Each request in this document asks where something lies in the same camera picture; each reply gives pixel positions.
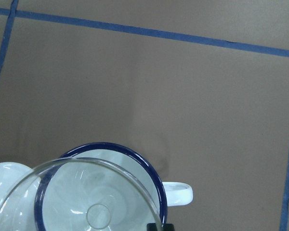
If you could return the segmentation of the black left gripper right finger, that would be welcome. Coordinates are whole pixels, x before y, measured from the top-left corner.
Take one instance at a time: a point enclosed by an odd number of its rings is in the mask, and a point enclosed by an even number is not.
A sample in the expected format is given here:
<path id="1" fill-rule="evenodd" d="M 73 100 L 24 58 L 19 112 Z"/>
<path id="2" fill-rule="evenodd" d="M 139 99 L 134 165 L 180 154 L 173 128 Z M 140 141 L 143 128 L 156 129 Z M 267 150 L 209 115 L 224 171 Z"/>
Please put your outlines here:
<path id="1" fill-rule="evenodd" d="M 175 227 L 171 223 L 165 223 L 163 224 L 163 231 L 175 231 Z"/>

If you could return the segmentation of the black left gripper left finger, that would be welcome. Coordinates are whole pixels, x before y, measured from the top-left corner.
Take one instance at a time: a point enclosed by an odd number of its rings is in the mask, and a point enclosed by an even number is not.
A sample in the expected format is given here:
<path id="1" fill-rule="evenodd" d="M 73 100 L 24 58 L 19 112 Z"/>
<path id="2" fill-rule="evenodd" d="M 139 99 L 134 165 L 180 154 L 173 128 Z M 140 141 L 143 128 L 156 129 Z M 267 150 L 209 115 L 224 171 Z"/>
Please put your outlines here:
<path id="1" fill-rule="evenodd" d="M 147 231 L 158 231 L 158 227 L 156 223 L 148 223 L 146 225 L 146 230 Z"/>

